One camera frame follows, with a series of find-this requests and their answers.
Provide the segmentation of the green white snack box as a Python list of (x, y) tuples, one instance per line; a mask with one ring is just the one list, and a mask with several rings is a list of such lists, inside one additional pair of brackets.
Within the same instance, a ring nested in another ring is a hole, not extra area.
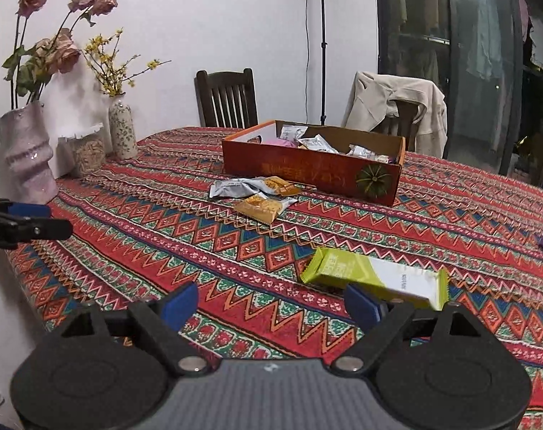
[(449, 301), (446, 269), (426, 270), (340, 249), (318, 248), (300, 279), (339, 289), (355, 283), (381, 300), (398, 298), (434, 311)]

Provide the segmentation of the white printed snack packet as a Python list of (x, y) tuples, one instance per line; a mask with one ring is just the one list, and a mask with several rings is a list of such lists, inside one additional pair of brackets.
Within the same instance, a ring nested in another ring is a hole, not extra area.
[(313, 152), (327, 152), (339, 154), (340, 152), (332, 147), (321, 135), (316, 134), (313, 137), (301, 137), (298, 139), (298, 143), (302, 148), (308, 149)]

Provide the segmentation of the pink ceramic vase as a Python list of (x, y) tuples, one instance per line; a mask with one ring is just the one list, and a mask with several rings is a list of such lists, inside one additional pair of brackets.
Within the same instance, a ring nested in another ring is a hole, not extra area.
[(1, 116), (0, 148), (20, 201), (45, 205), (57, 196), (43, 103), (33, 101)]

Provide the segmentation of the glass jar with lid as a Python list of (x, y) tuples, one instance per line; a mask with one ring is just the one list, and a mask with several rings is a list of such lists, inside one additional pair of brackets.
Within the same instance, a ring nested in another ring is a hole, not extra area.
[(58, 139), (67, 171), (74, 178), (84, 178), (98, 171), (106, 159), (102, 136), (103, 123)]

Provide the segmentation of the red patterned tablecloth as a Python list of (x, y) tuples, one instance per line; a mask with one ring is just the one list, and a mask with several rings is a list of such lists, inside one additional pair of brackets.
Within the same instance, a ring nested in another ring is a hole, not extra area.
[(223, 179), (221, 129), (154, 134), (138, 156), (83, 179), (61, 179), (53, 215), (73, 223), (63, 242), (8, 255), (48, 329), (80, 305), (106, 311), (185, 282), (199, 309), (184, 336), (211, 358), (334, 360), (361, 336), (340, 294), (303, 285), (319, 247), (449, 273), (465, 305), (523, 363), (532, 382), (524, 429), (543, 429), (543, 190), (409, 154), (392, 206), (309, 190), (271, 225), (212, 201)]

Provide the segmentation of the silver yellow snack packet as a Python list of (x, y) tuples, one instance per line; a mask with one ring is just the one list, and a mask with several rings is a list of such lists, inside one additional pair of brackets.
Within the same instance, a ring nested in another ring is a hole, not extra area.
[(263, 193), (268, 196), (292, 197), (302, 193), (302, 189), (284, 179), (272, 176), (266, 178), (236, 178), (214, 182), (209, 187), (208, 197), (243, 198)]

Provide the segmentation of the floral slim vase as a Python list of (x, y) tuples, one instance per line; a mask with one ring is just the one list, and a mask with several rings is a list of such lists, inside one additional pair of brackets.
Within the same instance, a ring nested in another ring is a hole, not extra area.
[(119, 160), (128, 160), (138, 154), (131, 107), (124, 96), (112, 99), (108, 108), (108, 123), (114, 155)]

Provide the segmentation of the dried pink roses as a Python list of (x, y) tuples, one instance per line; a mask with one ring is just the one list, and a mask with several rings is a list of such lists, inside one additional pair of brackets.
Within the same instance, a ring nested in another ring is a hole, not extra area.
[(30, 20), (47, 2), (18, 0), (11, 18), (6, 10), (0, 10), (0, 43), (5, 44), (7, 55), (1, 68), (9, 89), (10, 111), (38, 101), (54, 76), (73, 70), (82, 54), (73, 40), (73, 30), (79, 21), (94, 25), (95, 18), (106, 16), (118, 7), (118, 0), (69, 0), (54, 33), (29, 43)]

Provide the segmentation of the orange cardboard snack box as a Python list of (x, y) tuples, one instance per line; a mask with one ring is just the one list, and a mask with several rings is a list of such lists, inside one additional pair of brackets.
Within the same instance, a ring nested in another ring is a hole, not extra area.
[(322, 192), (393, 205), (405, 161), (403, 137), (308, 124), (304, 136), (321, 136), (335, 153), (275, 145), (288, 124), (271, 120), (225, 137), (225, 172), (238, 178), (277, 176)]

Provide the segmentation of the yellow flower branches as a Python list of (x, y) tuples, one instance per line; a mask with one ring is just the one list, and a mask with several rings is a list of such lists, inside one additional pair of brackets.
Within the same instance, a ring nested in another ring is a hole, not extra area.
[(134, 87), (137, 77), (170, 63), (170, 60), (154, 58), (140, 71), (129, 72), (129, 66), (140, 57), (140, 54), (134, 54), (124, 61), (118, 60), (123, 34), (122, 28), (110, 36), (98, 34), (88, 40), (83, 49), (84, 59), (98, 82), (99, 90), (109, 98), (123, 96), (125, 87)]

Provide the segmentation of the wooden chair with jacket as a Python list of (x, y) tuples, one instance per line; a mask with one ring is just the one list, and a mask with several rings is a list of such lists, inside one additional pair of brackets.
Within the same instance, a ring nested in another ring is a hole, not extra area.
[(395, 101), (396, 115), (388, 114), (374, 129), (374, 132), (390, 136), (400, 136), (405, 139), (406, 150), (415, 151), (415, 137), (419, 131), (419, 105), (405, 101)]

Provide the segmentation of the dark wooden chair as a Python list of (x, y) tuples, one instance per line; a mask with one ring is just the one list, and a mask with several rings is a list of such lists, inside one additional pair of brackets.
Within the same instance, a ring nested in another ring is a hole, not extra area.
[(195, 87), (204, 127), (247, 129), (259, 123), (251, 68), (242, 72), (199, 71)]

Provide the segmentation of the beige jacket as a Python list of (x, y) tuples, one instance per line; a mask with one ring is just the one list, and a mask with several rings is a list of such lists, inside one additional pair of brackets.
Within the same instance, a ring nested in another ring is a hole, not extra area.
[(434, 82), (419, 78), (355, 74), (343, 126), (350, 129), (401, 133), (412, 149), (441, 158), (448, 142), (448, 111), (443, 92)]

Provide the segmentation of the dark glass sliding door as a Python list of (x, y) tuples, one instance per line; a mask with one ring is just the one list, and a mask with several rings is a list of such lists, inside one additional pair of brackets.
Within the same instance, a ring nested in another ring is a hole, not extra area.
[(543, 187), (543, 0), (378, 0), (382, 74), (435, 82), (450, 161)]

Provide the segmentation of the studio light on stand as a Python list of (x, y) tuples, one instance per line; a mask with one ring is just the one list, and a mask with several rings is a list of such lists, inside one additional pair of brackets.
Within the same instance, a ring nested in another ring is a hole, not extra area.
[[(306, 32), (307, 41), (307, 61), (306, 72), (310, 67), (310, 27), (308, 26), (308, 6), (310, 0), (306, 0), (304, 3), (304, 31)], [(327, 120), (327, 30), (326, 30), (326, 2), (325, 0), (319, 0), (320, 5), (320, 115), (319, 123), (321, 126), (326, 124)]]

